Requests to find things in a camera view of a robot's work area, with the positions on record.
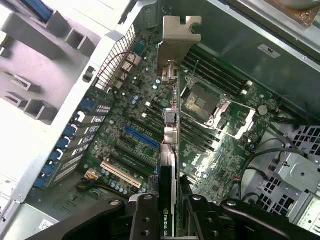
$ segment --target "blue pcie slot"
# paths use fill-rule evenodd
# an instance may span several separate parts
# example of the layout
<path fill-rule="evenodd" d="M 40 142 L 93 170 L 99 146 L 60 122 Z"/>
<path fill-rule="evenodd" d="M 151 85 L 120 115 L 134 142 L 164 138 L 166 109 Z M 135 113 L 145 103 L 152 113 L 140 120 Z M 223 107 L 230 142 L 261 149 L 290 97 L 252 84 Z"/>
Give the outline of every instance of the blue pcie slot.
<path fill-rule="evenodd" d="M 126 126 L 124 128 L 124 130 L 131 134 L 132 136 L 136 137 L 137 139 L 140 139 L 141 141 L 143 141 L 144 143 L 150 145 L 153 148 L 158 148 L 158 143 L 154 140 L 152 140 L 151 138 L 143 135 L 142 133 L 138 132 L 137 130 L 133 129 L 132 127 Z"/>

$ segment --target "metal expansion slot bracket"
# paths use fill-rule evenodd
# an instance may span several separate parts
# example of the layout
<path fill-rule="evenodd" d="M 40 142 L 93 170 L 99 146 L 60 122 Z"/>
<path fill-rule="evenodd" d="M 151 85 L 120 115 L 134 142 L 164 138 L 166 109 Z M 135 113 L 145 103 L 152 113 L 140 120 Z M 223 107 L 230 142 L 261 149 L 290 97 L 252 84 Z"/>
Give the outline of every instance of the metal expansion slot bracket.
<path fill-rule="evenodd" d="M 187 16 L 185 24 L 180 24 L 180 17 L 163 17 L 163 40 L 158 45 L 157 75 L 162 82 L 178 78 L 178 67 L 192 45 L 201 41 L 200 34 L 191 32 L 193 25 L 201 25 L 201 16 Z"/>

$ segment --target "white label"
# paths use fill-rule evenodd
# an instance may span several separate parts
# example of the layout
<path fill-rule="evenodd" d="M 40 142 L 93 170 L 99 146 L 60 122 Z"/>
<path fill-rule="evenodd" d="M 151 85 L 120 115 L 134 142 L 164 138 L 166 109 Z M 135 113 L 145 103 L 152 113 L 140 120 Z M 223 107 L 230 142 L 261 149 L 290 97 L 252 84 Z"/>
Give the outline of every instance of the white label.
<path fill-rule="evenodd" d="M 276 59 L 281 56 L 280 53 L 276 52 L 275 50 L 271 49 L 267 45 L 262 44 L 261 46 L 258 47 L 259 50 L 264 52 L 265 54 L 269 55 L 273 59 Z"/>
<path fill-rule="evenodd" d="M 49 222 L 48 220 L 43 219 L 42 223 L 39 226 L 39 229 L 43 231 L 47 228 L 50 228 L 52 225 L 54 225 L 52 222 Z"/>

